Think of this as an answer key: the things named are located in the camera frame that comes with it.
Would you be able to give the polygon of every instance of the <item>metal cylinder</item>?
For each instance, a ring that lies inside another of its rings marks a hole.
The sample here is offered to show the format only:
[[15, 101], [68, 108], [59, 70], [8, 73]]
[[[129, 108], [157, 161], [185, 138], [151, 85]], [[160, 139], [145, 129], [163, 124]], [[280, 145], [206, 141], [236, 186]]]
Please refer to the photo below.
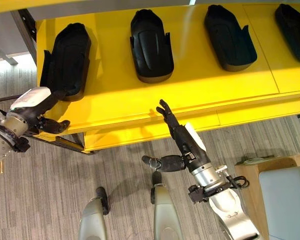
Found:
[[209, 162], [191, 172], [198, 185], [206, 188], [217, 187], [223, 184], [215, 168]]
[[0, 122], [0, 125], [11, 130], [18, 138], [28, 130], [27, 122], [13, 112], [8, 112], [6, 114], [6, 119]]

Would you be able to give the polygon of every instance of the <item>silver metal joint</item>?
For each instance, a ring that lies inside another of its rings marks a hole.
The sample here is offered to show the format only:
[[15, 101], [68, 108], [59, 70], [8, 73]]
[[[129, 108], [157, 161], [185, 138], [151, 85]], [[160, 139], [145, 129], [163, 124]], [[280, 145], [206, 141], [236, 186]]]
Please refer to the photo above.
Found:
[[221, 177], [221, 174], [223, 174], [225, 177], [230, 176], [230, 174], [228, 173], [228, 166], [225, 164], [218, 166], [215, 169], [215, 172], [219, 175], [219, 177]]
[[29, 128], [27, 122], [13, 112], [8, 112], [5, 120], [0, 122], [0, 125], [3, 125], [7, 129], [14, 132], [18, 138], [20, 138]]
[[150, 165], [150, 168], [154, 169], [155, 171], [158, 170], [159, 168], [161, 168], [161, 162], [158, 161], [157, 158], [150, 158], [149, 159], [149, 165]]
[[207, 163], [191, 172], [197, 184], [208, 189], [223, 184], [211, 163]]
[[155, 184], [155, 185], [153, 185], [153, 187], [154, 188], [156, 188], [156, 187], [167, 187], [165, 184], [163, 184], [163, 183], [157, 183], [157, 184]]

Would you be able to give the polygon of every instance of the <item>striped carpet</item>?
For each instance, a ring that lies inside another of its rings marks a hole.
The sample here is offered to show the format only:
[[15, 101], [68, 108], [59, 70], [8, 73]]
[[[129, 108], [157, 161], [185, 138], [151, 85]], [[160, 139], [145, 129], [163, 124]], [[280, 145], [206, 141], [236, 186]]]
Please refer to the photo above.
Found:
[[[0, 98], [21, 94], [36, 84], [36, 71], [0, 69]], [[7, 109], [9, 102], [0, 103]], [[276, 118], [199, 133], [216, 165], [244, 157], [300, 153], [300, 119]], [[5, 159], [0, 175], [0, 240], [75, 240], [81, 212], [95, 188], [108, 192], [111, 211], [105, 217], [110, 240], [153, 240], [154, 206], [150, 203], [151, 173], [142, 155], [179, 154], [171, 138], [113, 147], [83, 155], [30, 140], [26, 153]], [[193, 205], [187, 171], [164, 173], [187, 240], [224, 240], [208, 204]]]

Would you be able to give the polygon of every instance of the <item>yellow shelf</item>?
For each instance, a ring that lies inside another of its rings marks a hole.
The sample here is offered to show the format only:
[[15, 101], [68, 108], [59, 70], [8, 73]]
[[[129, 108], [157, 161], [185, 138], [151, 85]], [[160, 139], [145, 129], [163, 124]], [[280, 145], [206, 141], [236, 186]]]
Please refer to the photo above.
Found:
[[[179, 122], [191, 122], [197, 130], [216, 128], [220, 125], [216, 111], [180, 117]], [[167, 138], [169, 136], [170, 133], [167, 124], [163, 119], [160, 119], [148, 123], [133, 124], [129, 127], [121, 126], [85, 132], [84, 150], [89, 152], [114, 146]]]
[[[180, 117], [179, 123], [190, 122], [197, 131], [300, 114], [300, 99], [254, 104], [205, 114]], [[170, 137], [162, 120], [130, 127], [114, 127], [84, 134], [85, 152]]]
[[[280, 93], [300, 91], [300, 62], [276, 23], [279, 4], [243, 5]], [[300, 12], [300, 4], [291, 4]]]
[[[300, 101], [300, 63], [274, 19], [279, 3], [223, 4], [241, 27], [249, 25], [258, 55], [256, 62], [240, 72], [227, 72], [218, 63], [203, 25], [208, 6], [152, 8], [165, 32], [171, 34], [174, 59], [172, 76], [157, 84], [143, 83], [135, 73], [129, 38], [137, 9], [37, 22], [38, 82], [44, 50], [52, 50], [57, 34], [68, 24], [83, 23], [92, 41], [83, 99], [59, 102], [45, 114], [57, 121], [70, 120], [69, 128], [59, 136], [84, 132], [87, 149], [95, 149], [95, 141], [101, 143], [99, 149], [167, 137], [168, 130], [155, 110], [161, 98], [179, 119], [201, 130], [300, 113], [298, 108], [283, 113], [275, 110], [281, 103], [288, 106]], [[300, 11], [300, 4], [292, 6]], [[255, 116], [249, 118], [247, 114], [253, 116], [254, 111]], [[52, 141], [55, 136], [41, 132], [37, 137]]]
[[[44, 50], [52, 50], [57, 34], [69, 23], [80, 22], [92, 40], [90, 66], [84, 98], [59, 102], [47, 118], [70, 120], [64, 134], [86, 132], [104, 126], [117, 127], [158, 119], [154, 106], [161, 98], [180, 115], [211, 111], [253, 98], [267, 101], [278, 94], [265, 56], [253, 30], [250, 35], [258, 59], [240, 72], [227, 72], [219, 66], [203, 25], [208, 4], [157, 7], [152, 10], [171, 34], [174, 59], [172, 76], [157, 84], [138, 80], [130, 49], [130, 23], [136, 10], [92, 13], [47, 19], [37, 23], [38, 81], [41, 78]], [[249, 19], [241, 4], [224, 4], [241, 27]]]

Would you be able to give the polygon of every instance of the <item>metal frame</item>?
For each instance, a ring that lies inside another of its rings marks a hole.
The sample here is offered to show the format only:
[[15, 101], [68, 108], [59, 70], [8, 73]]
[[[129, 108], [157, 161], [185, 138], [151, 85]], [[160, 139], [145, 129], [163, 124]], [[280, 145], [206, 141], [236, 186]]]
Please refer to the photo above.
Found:
[[64, 149], [72, 150], [72, 151], [75, 151], [75, 152], [78, 152], [78, 153], [81, 153], [81, 154], [92, 155], [92, 153], [83, 152], [85, 150], [85, 148], [82, 145], [80, 145], [78, 143], [75, 143], [73, 141], [64, 139], [60, 136], [56, 136], [55, 141], [46, 141], [46, 140], [37, 138], [35, 136], [27, 136], [27, 137], [38, 140], [38, 141], [42, 141], [42, 142], [47, 143], [47, 144], [58, 146], [58, 147], [61, 147], [61, 148], [64, 148]]
[[6, 60], [10, 65], [17, 65], [18, 62], [13, 57], [8, 57], [0, 48], [0, 57]]
[[7, 100], [12, 100], [12, 99], [17, 99], [20, 96], [21, 96], [21, 94], [19, 94], [19, 95], [13, 95], [13, 96], [1, 97], [0, 98], [0, 102], [7, 101]]
[[33, 35], [37, 34], [36, 30], [34, 30], [36, 29], [34, 19], [27, 9], [11, 11], [11, 15], [35, 65], [37, 65], [37, 50], [34, 43], [37, 38], [33, 38]]

